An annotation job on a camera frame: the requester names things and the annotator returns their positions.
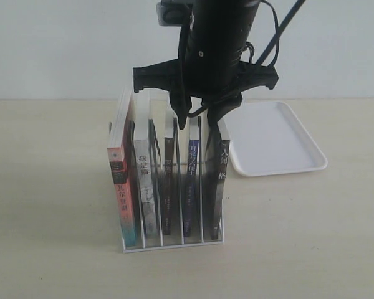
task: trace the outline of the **book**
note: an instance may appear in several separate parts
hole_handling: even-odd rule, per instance
[[[175,155],[175,113],[168,103],[165,111],[165,146],[163,173],[163,212],[162,231],[164,235],[171,233],[171,217],[173,205],[173,161]]]
[[[198,116],[189,120],[188,159],[183,204],[183,233],[190,237],[193,221],[193,209],[196,204],[196,170],[199,148]]]
[[[158,221],[151,171],[150,145],[150,93],[143,90],[137,95],[135,103],[135,131],[133,147],[135,152],[137,178],[142,206],[143,223],[147,238],[158,236]]]
[[[130,177],[130,150],[133,101],[132,92],[124,89],[110,127],[107,147],[113,184],[118,202],[120,227],[124,246],[135,246],[137,228],[133,202],[133,183]]]
[[[230,137],[222,119],[217,125],[210,128],[206,148],[206,198],[209,204],[210,235],[213,240],[216,240],[219,236],[229,147]]]

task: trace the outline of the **beige table surface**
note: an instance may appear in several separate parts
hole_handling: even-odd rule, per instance
[[[0,298],[374,298],[374,100],[292,100],[326,170],[228,170],[226,243],[120,253],[116,103],[0,101]]]

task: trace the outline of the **white book spine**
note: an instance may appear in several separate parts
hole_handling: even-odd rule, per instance
[[[135,140],[134,147],[146,236],[156,237],[158,229],[148,140]]]

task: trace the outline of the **white tray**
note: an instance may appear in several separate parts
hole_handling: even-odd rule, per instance
[[[229,112],[230,159],[243,176],[322,170],[327,159],[290,106],[284,102],[244,103]]]

